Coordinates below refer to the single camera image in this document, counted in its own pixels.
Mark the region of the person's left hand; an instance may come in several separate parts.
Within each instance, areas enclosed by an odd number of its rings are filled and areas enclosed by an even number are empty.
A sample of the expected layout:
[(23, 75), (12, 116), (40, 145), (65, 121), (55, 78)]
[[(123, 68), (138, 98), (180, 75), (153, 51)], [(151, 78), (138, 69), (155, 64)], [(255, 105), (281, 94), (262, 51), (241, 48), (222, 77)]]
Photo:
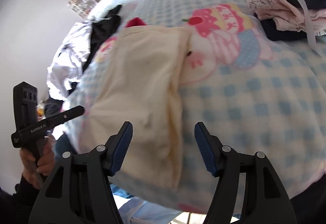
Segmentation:
[(22, 176), (24, 179), (36, 189), (41, 189), (40, 176), (48, 176), (54, 168), (55, 160), (53, 146), (55, 138), (49, 134), (45, 137), (46, 142), (43, 148), (43, 156), (35, 164), (35, 158), (30, 151), (25, 148), (19, 150), (19, 155), (23, 164)]

